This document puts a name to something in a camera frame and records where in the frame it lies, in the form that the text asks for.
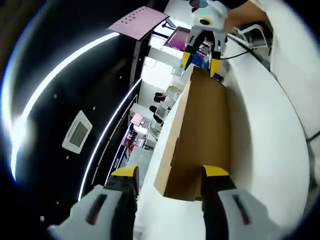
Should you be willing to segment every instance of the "brown cardboard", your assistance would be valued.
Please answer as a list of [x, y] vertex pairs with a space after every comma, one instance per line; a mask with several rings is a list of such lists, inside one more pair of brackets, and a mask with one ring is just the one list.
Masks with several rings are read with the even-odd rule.
[[194, 201], [201, 197], [202, 165], [230, 168], [226, 88], [195, 67], [176, 104], [154, 186], [165, 197]]

